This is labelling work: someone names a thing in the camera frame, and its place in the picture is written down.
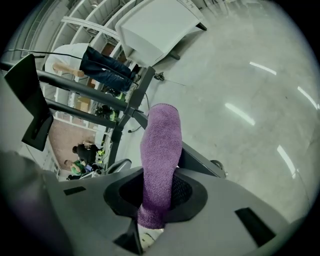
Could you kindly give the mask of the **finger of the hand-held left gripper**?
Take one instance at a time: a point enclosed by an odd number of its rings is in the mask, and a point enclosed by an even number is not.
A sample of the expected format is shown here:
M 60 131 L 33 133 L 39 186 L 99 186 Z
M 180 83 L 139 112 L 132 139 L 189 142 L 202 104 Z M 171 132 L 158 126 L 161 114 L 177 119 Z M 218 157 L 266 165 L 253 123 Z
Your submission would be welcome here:
M 121 171 L 126 171 L 131 168 L 132 161 L 128 158 L 121 159 L 115 163 L 113 163 L 110 167 L 108 167 L 105 171 L 106 175 L 118 173 Z

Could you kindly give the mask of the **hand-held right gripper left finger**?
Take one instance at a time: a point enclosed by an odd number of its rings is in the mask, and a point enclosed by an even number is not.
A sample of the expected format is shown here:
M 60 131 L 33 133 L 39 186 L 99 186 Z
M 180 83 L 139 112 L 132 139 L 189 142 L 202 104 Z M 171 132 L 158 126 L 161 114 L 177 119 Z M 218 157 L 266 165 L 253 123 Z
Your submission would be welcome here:
M 142 204 L 143 169 L 61 182 L 71 214 L 74 256 L 141 256 L 137 214 Z

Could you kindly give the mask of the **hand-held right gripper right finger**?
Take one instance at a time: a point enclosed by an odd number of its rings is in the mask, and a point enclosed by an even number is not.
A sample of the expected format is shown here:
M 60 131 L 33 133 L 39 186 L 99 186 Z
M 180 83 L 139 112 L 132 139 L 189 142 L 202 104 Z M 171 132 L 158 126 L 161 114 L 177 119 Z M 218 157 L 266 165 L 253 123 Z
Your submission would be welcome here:
M 202 184 L 204 208 L 191 220 L 168 223 L 149 249 L 149 256 L 245 256 L 258 249 L 236 211 L 250 208 L 275 234 L 288 226 L 273 207 L 227 179 L 187 169 L 177 173 Z

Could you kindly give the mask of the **purple cloth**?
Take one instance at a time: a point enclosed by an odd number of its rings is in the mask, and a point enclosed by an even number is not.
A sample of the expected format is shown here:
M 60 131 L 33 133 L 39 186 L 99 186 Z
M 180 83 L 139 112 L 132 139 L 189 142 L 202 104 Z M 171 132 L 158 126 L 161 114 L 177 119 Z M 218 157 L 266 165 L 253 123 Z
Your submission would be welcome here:
M 143 168 L 142 204 L 137 223 L 147 229 L 164 227 L 171 205 L 173 175 L 182 153 L 181 121 L 178 110 L 169 104 L 154 105 L 140 143 Z

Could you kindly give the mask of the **black dome backpack with screen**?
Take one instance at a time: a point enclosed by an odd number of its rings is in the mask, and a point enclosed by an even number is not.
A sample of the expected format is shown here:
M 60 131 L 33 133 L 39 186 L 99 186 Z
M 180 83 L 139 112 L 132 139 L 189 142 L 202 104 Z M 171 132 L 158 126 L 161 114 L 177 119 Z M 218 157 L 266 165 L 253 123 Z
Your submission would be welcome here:
M 85 173 L 93 173 L 94 175 L 101 175 L 102 174 L 102 169 L 99 165 L 96 163 L 93 164 L 86 164 L 84 166 Z

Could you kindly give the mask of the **cardboard box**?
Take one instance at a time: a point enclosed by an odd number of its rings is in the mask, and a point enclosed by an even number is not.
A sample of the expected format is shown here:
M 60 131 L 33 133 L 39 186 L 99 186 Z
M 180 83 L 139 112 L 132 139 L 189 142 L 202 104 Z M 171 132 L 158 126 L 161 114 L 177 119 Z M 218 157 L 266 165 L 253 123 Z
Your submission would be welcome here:
M 88 112 L 89 109 L 90 109 L 90 105 L 91 105 L 91 100 L 90 99 L 79 97 L 76 100 L 75 108 L 77 110 L 80 110 L 80 111 L 83 111 L 83 112 Z

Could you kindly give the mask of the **white shelving unit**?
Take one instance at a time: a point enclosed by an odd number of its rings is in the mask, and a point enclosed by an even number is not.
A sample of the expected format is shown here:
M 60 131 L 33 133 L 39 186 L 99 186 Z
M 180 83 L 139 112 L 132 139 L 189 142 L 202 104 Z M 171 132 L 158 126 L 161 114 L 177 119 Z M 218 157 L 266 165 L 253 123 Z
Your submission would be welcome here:
M 130 69 L 154 66 L 195 28 L 207 30 L 205 18 L 192 0 L 80 0 L 62 18 L 51 51 L 88 43 L 97 51 L 114 45 L 111 57 L 124 54 Z

